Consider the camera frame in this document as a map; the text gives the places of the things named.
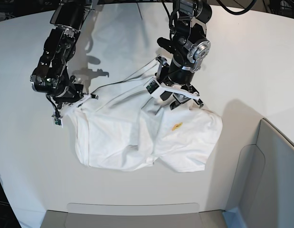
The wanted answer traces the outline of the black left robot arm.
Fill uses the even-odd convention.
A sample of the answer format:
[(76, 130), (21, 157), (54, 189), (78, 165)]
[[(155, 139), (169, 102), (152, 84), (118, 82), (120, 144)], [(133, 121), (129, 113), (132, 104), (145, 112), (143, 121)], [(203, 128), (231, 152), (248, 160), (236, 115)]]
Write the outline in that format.
[(169, 38), (160, 37), (157, 43), (172, 54), (172, 61), (168, 64), (164, 57), (157, 56), (158, 72), (146, 88), (163, 101), (173, 96), (171, 109), (189, 100), (202, 107), (199, 92), (191, 82), (211, 47), (206, 38), (206, 23), (211, 19), (212, 9), (205, 0), (174, 0), (172, 12), (167, 15)]

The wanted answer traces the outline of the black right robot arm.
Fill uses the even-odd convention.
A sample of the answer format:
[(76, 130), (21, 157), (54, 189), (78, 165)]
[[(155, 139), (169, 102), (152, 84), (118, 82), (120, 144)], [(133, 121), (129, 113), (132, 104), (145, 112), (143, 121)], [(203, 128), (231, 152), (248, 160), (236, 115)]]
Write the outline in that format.
[(91, 0), (62, 0), (50, 24), (54, 25), (43, 47), (37, 67), (30, 76), (34, 91), (45, 93), (57, 109), (79, 101), (83, 86), (69, 76), (67, 63), (75, 55), (81, 28), (92, 11)]

